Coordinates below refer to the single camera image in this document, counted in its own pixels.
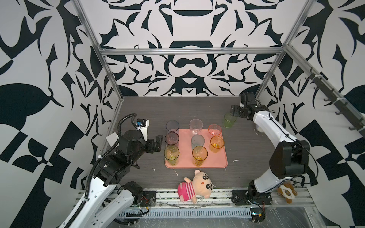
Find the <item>dark smoky glass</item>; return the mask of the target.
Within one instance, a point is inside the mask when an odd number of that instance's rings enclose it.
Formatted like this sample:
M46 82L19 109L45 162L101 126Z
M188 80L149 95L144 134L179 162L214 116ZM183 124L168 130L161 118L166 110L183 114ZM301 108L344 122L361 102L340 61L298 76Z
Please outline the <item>dark smoky glass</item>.
M179 139L180 137L177 133L169 132L165 135L164 141L167 146L173 145L178 147Z

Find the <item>blue-grey tall glass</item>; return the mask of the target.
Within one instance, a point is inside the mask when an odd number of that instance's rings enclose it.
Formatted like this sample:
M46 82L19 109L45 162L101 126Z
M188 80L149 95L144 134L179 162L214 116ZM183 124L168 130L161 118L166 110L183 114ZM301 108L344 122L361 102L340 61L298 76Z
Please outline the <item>blue-grey tall glass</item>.
M170 120L166 123L165 128L167 130L167 133L179 134L180 124L176 120Z

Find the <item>teal frosted cup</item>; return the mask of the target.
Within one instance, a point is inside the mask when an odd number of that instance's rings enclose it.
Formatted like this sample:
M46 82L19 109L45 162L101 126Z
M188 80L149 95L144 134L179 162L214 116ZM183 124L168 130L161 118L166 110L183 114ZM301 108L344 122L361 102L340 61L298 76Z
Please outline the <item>teal frosted cup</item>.
M202 135L193 135L191 138L191 146L194 149L197 146L204 146L205 138Z

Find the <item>tall light green glass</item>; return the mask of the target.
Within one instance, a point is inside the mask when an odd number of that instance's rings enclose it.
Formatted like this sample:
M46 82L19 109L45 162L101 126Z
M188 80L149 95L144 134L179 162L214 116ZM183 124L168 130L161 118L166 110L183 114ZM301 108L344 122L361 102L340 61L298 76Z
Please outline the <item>tall light green glass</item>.
M165 160L172 166L175 166L180 156L180 150L175 145L168 145L164 150Z

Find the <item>pink short glass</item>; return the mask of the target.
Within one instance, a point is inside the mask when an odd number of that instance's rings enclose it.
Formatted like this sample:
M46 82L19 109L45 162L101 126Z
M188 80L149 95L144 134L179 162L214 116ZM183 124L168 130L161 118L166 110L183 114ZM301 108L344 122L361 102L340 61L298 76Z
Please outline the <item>pink short glass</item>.
M220 136L221 135L221 132L222 132L222 129L219 125L217 124L211 124L209 127L208 127L208 132L210 134L210 137L214 137L214 136Z

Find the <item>tall yellow glass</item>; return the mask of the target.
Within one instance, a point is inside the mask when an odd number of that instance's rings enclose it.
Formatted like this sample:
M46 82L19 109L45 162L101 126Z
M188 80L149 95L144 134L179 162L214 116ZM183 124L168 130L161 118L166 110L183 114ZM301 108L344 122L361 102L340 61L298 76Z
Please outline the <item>tall yellow glass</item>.
M197 146L193 149L192 155L195 166L201 166L208 157L208 151L204 146Z

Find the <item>clear tall glass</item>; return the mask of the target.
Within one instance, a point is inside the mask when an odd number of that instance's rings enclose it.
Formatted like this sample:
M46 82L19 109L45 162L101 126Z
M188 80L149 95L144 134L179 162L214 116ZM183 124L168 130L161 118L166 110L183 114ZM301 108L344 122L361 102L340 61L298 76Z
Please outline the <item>clear tall glass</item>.
M200 119L193 119L189 122L191 135L198 135L203 129L203 122Z

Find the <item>short amber glass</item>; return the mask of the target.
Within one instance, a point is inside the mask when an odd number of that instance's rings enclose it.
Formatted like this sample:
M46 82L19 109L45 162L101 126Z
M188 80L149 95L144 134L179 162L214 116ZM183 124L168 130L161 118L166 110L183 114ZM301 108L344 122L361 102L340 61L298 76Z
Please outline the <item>short amber glass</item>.
M213 153L219 152L225 145L224 139L220 136L213 136L210 140L210 150Z

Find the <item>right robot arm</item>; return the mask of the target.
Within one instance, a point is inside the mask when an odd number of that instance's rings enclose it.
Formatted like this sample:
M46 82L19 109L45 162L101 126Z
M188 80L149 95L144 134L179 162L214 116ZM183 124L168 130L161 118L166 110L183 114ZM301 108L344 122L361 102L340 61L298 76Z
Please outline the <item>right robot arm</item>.
M271 201L271 193L277 190L287 203L292 203L297 192L290 181L309 170L310 145L292 136L262 105L253 92L240 95L240 105L231 107L231 116L253 121L259 132L272 142L275 150L269 161L268 170L252 180L244 195L234 196L232 201L240 204L264 205Z

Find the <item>pink plastic tray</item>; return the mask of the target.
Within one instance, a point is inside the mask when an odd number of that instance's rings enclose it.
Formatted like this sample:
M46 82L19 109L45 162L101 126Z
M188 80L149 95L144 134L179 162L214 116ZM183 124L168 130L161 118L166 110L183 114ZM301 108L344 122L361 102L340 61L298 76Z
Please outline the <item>pink plastic tray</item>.
M179 143L178 148L180 151L177 158L176 165L171 165L165 160L165 166L169 169L224 169L228 165L225 147L217 151L212 151L211 138L212 135L208 132L208 129L203 129L200 133L204 137L204 147L208 151L208 157L203 161L202 165L196 166L193 157L193 148L191 144L192 134L189 129L179 130Z

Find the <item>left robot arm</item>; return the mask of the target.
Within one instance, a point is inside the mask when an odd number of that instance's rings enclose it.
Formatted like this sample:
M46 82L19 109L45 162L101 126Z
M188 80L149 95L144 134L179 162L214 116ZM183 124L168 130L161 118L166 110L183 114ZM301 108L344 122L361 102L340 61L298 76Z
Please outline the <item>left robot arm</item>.
M139 127L106 138L111 147L98 157L87 177L84 194L61 223L62 228L106 228L125 209L140 203L144 189L130 181L110 203L101 207L143 154L161 151L163 135L148 139L146 133L146 127Z

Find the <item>short green glass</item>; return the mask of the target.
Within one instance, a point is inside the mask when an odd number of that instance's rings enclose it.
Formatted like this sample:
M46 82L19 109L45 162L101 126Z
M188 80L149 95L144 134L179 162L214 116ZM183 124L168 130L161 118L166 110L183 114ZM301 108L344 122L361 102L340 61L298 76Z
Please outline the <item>short green glass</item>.
M224 120L223 120L223 126L225 128L231 128L234 126L236 121L237 121L237 117L232 116L231 114L225 114Z

